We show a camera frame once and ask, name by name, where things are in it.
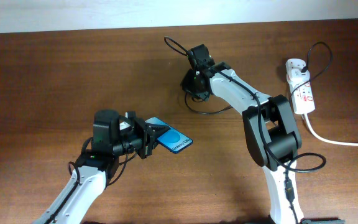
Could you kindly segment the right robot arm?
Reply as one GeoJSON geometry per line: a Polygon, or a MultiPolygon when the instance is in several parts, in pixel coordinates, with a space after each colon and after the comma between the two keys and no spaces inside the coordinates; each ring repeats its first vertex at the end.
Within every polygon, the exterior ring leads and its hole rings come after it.
{"type": "Polygon", "coordinates": [[[182,48],[191,68],[183,90],[197,100],[217,96],[241,114],[247,149],[265,174],[270,196],[270,223],[301,223],[295,175],[301,137],[289,101],[257,91],[226,63],[215,63],[205,45],[182,48]]]}

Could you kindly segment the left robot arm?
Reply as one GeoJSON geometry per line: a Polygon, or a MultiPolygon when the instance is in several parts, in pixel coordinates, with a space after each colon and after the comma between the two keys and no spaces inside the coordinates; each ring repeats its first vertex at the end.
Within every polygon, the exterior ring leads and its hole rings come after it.
{"type": "Polygon", "coordinates": [[[81,148],[75,162],[69,162],[70,180],[34,223],[81,223],[91,204],[113,184],[119,158],[136,153],[141,159],[152,155],[157,138],[170,130],[166,124],[151,124],[133,111],[127,116],[115,110],[94,115],[93,136],[81,148]]]}

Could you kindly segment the blue Galaxy smartphone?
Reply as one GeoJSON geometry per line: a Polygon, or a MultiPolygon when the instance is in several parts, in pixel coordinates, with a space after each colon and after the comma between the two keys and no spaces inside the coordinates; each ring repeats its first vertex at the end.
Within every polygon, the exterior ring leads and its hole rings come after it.
{"type": "Polygon", "coordinates": [[[193,144],[193,140],[157,117],[145,121],[149,124],[168,126],[169,130],[157,138],[157,142],[174,154],[193,144]]]}

